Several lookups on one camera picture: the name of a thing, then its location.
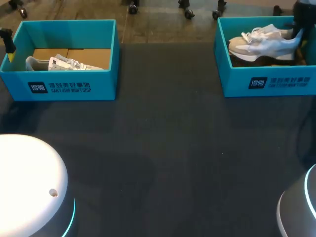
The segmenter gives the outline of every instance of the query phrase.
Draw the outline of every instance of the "yellow object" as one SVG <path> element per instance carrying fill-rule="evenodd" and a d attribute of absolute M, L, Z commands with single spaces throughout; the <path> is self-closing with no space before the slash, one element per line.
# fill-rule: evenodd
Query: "yellow object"
<path fill-rule="evenodd" d="M 10 63 L 12 63 L 12 61 L 13 61 L 13 59 L 14 59 L 15 52 L 16 52 L 16 51 L 14 51 L 14 53 L 8 53 L 8 58 L 9 58 Z"/>

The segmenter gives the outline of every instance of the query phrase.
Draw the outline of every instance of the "dark gray mat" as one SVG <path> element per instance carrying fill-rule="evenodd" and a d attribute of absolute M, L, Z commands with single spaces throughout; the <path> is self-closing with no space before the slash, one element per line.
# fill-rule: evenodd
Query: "dark gray mat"
<path fill-rule="evenodd" d="M 112 102 L 13 103 L 1 90 L 0 132 L 63 158 L 80 237 L 278 236 L 277 201 L 305 172 L 316 103 L 224 98 L 212 48 L 124 45 Z"/>

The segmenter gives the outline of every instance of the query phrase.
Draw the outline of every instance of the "sneaker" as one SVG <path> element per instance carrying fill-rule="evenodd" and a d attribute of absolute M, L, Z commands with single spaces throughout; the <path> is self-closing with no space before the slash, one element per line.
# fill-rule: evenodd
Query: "sneaker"
<path fill-rule="evenodd" d="M 294 60 L 295 50 L 300 44 L 303 30 L 291 39 L 292 30 L 280 30 L 273 24 L 255 28 L 251 33 L 230 40 L 229 52 L 236 57 L 254 62 L 261 56 L 277 60 Z"/>
<path fill-rule="evenodd" d="M 57 54 L 50 60 L 38 60 L 32 56 L 25 62 L 26 71 L 75 71 L 75 70 L 103 70 L 102 68 L 86 65 L 74 59 Z"/>

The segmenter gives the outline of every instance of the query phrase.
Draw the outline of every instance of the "cyan led strip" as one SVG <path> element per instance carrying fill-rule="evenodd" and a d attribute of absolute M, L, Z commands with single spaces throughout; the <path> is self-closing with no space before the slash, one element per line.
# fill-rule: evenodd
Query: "cyan led strip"
<path fill-rule="evenodd" d="M 316 211 L 315 209 L 313 208 L 313 205 L 311 203 L 311 200 L 310 200 L 310 196 L 308 195 L 308 190 L 307 190 L 307 180 L 308 180 L 308 175 L 310 174 L 310 171 L 314 168 L 316 164 L 314 164 L 310 169 L 309 171 L 307 171 L 307 174 L 305 176 L 305 180 L 304 180 L 304 191 L 305 191 L 305 197 L 306 197 L 306 201 L 307 201 L 307 204 L 308 206 L 310 207 L 310 210 L 312 212 L 312 214 L 314 215 L 315 219 L 316 219 Z"/>
<path fill-rule="evenodd" d="M 68 228 L 66 229 L 66 231 L 64 232 L 64 234 L 61 237 L 65 237 L 70 229 L 70 226 L 73 224 L 74 218 L 75 218 L 75 211 L 76 211 L 76 201 L 74 199 L 74 211 L 73 211 L 73 216 L 71 218 L 71 221 L 69 223 Z"/>

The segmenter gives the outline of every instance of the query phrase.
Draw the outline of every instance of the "open box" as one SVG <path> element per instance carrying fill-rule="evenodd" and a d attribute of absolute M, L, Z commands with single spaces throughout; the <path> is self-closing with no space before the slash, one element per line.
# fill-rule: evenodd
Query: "open box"
<path fill-rule="evenodd" d="M 13 42 L 14 60 L 10 63 L 5 56 L 0 76 L 14 100 L 115 99 L 119 69 L 115 20 L 22 21 Z M 26 58 L 45 52 L 51 56 L 67 52 L 85 64 L 100 63 L 105 70 L 26 72 Z"/>
<path fill-rule="evenodd" d="M 301 48 L 307 66 L 233 67 L 227 42 L 242 32 L 274 24 L 286 29 L 293 16 L 219 18 L 214 53 L 226 97 L 316 94 L 316 29 Z"/>

